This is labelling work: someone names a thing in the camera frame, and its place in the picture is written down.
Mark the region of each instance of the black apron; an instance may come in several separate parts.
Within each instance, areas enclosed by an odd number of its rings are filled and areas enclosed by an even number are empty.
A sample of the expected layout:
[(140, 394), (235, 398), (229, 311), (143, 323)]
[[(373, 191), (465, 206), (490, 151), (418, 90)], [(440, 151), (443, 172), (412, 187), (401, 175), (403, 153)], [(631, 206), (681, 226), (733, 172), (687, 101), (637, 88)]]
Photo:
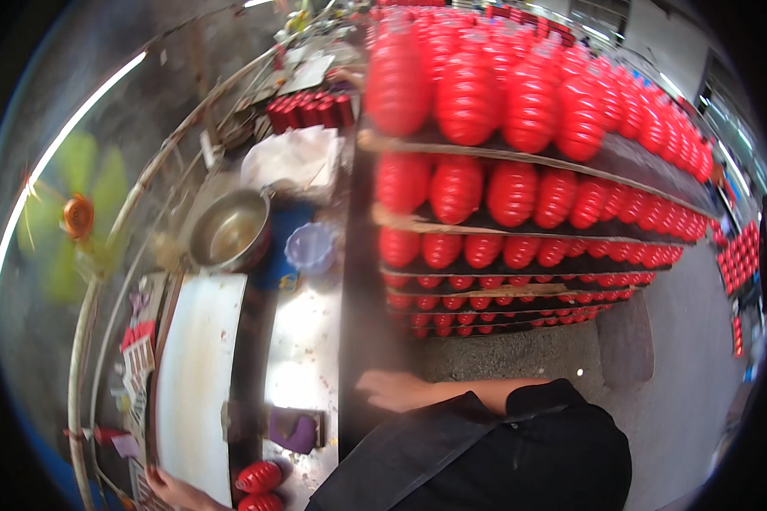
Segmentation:
[(349, 453), (312, 495), (307, 511), (389, 511), (498, 425), (563, 408), (547, 404), (544, 410), (505, 417), (468, 392), (400, 414)]

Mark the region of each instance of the fan hub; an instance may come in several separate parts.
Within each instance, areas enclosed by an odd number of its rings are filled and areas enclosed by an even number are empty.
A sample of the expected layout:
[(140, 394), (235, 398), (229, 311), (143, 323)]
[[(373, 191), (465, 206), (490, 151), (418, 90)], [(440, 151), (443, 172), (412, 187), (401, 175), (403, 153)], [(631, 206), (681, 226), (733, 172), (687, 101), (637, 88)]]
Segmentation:
[(63, 208), (63, 225), (73, 240), (81, 240), (94, 226), (94, 206), (80, 194), (74, 194)]

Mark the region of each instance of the black shirt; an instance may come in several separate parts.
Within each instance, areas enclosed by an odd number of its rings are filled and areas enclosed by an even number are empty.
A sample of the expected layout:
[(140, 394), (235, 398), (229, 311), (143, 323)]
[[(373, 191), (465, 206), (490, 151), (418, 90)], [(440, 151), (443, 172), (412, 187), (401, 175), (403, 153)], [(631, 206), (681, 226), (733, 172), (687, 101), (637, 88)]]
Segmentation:
[(628, 439), (566, 379), (513, 391), (507, 414), (563, 410), (501, 424), (393, 508), (622, 509), (631, 486)]

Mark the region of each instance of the metal bowl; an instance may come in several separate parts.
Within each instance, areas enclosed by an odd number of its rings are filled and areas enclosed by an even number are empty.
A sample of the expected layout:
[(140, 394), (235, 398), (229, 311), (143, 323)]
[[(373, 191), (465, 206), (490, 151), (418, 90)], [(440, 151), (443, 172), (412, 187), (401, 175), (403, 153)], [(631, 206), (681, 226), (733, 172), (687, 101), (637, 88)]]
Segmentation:
[(270, 197), (251, 189), (217, 199), (190, 234), (190, 257), (213, 272), (247, 271), (269, 246)]

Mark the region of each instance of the fluorescent light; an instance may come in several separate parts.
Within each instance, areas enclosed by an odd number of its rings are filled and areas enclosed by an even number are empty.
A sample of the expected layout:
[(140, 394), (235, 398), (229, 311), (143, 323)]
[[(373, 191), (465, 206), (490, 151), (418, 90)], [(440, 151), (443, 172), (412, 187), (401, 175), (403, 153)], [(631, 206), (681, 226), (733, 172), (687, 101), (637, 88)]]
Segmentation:
[(595, 35), (597, 37), (602, 37), (606, 41), (610, 41), (611, 40), (611, 37), (608, 37), (607, 35), (603, 34), (599, 30), (594, 30), (590, 26), (586, 26), (586, 25), (583, 25), (582, 27), (583, 27), (583, 29), (587, 30), (588, 32), (591, 32), (593, 35)]
[(733, 170), (735, 170), (735, 174), (736, 174), (736, 177), (738, 178), (738, 182), (740, 182), (742, 187), (744, 187), (744, 191), (747, 192), (747, 195), (750, 195), (750, 188), (747, 187), (747, 182), (744, 180), (744, 176), (741, 175), (741, 170), (738, 169), (736, 162), (733, 160), (733, 157), (730, 156), (730, 152), (727, 150), (725, 145), (721, 143), (721, 140), (719, 140), (719, 148), (721, 148), (721, 152), (725, 154), (725, 158), (727, 158), (727, 163), (729, 163), (733, 167)]
[(138, 66), (139, 63), (144, 60), (144, 56), (147, 55), (147, 53), (148, 52), (142, 52), (134, 57), (133, 60), (128, 62), (123, 66), (122, 69), (117, 71), (114, 76), (108, 78), (108, 81), (103, 83), (100, 88), (96, 89), (96, 92), (94, 92), (91, 97), (89, 97), (88, 100), (83, 103), (81, 107), (79, 107), (77, 113), (75, 113), (69, 119), (69, 121), (65, 123), (65, 126), (63, 126), (63, 129), (60, 131), (60, 133), (57, 134), (57, 137), (54, 138), (54, 141), (51, 142), (51, 145), (48, 147), (48, 149), (46, 149), (46, 152), (42, 154), (40, 161), (37, 162), (37, 166), (34, 167), (34, 170), (31, 172), (31, 176), (29, 177), (29, 185), (23, 187), (23, 190), (20, 192), (20, 197), (17, 199), (17, 204), (14, 205), (14, 209), (11, 211), (9, 223), (6, 226), (6, 231), (3, 233), (3, 239), (0, 240), (0, 273), (3, 271), (3, 263), (6, 262), (6, 252), (9, 250), (11, 236), (14, 234), (14, 230), (17, 228), (17, 222), (20, 220), (20, 214), (23, 212), (25, 201), (29, 198), (29, 189), (34, 185), (35, 182), (37, 182), (37, 179), (40, 178), (42, 170), (46, 167), (46, 165), (48, 165), (48, 162), (51, 161), (54, 153), (57, 151), (57, 149), (60, 148), (65, 138), (68, 137), (69, 133), (71, 133), (71, 130), (77, 126), (77, 123), (79, 123), (83, 117), (85, 117), (85, 114), (88, 113), (88, 110), (90, 110), (91, 107), (98, 100), (100, 100), (100, 98), (103, 97), (103, 95), (108, 90), (110, 90), (110, 88), (113, 87), (116, 82), (131, 72), (131, 69)]
[(676, 94), (678, 94), (680, 97), (685, 97), (685, 95), (684, 95), (684, 94), (682, 94), (682, 91), (680, 91), (680, 90), (679, 90), (679, 87), (676, 87), (676, 86), (674, 85), (674, 83), (671, 81), (671, 79), (670, 79), (670, 78), (668, 78), (667, 76), (665, 76), (665, 74), (664, 74), (664, 73), (659, 73), (659, 76), (661, 76), (661, 77), (662, 77), (662, 79), (663, 79), (663, 80), (665, 80), (665, 81), (667, 82), (667, 84), (668, 84), (668, 85), (670, 85), (670, 86), (671, 86), (671, 88), (672, 88), (674, 91), (676, 91)]
[(742, 138), (744, 143), (747, 144), (747, 147), (749, 147), (750, 150), (753, 150), (753, 144), (751, 144), (750, 141), (747, 139), (747, 135), (745, 135), (740, 128), (736, 128), (736, 129), (738, 129), (738, 135)]

